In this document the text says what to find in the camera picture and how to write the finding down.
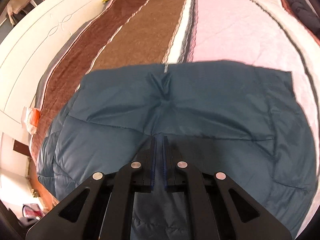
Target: wooden floor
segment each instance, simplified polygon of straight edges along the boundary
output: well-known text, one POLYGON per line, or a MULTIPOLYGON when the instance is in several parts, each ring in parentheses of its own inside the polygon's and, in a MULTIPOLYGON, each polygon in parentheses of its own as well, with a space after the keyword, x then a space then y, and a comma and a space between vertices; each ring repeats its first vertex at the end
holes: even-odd
POLYGON ((45 207, 47 208, 48 211, 50 211, 53 205, 52 195, 38 181, 36 166, 32 160, 30 161, 30 165, 29 165, 29 176, 30 176, 30 184, 32 188, 38 191, 41 199, 44 202, 45 207))

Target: cream headboard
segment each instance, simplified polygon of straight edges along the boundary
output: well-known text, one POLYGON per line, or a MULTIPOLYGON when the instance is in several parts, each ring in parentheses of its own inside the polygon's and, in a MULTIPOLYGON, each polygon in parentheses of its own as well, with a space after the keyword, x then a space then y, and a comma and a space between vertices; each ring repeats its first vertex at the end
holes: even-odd
POLYGON ((28 144, 21 128, 38 82, 70 36, 103 9, 102 0, 45 0, 0 44, 0 131, 28 144))

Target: white leather headboard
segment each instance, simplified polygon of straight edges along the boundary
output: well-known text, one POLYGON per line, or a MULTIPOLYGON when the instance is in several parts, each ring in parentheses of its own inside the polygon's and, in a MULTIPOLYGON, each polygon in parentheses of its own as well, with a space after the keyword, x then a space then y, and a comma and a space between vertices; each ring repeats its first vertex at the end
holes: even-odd
POLYGON ((21 128, 49 63, 86 21, 103 9, 102 0, 45 0, 25 16, 0 44, 0 131, 28 144, 21 128))

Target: pink blanket section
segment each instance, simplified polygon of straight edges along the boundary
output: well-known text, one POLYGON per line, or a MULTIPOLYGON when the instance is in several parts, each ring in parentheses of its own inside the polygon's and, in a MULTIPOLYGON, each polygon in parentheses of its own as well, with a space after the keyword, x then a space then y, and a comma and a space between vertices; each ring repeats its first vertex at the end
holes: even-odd
POLYGON ((300 56, 278 24, 250 0, 198 0, 193 61, 223 59, 291 71, 319 152, 316 103, 300 56))

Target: round metal rivet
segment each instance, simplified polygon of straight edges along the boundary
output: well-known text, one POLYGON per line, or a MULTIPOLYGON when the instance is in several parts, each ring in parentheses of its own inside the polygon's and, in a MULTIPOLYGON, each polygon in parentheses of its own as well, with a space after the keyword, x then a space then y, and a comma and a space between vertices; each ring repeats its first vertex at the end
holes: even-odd
POLYGON ((218 173, 216 174, 216 177, 217 177, 217 179, 223 180, 223 179, 226 178, 226 175, 225 175, 223 172, 218 172, 218 173))
POLYGON ((140 168, 141 167, 141 163, 140 162, 133 162, 131 163, 131 167, 134 169, 140 168))
POLYGON ((103 177, 103 174, 101 172, 96 172, 92 175, 93 179, 98 180, 103 177))
POLYGON ((186 162, 178 162, 179 168, 186 168, 187 166, 188 166, 188 163, 186 163, 186 162))

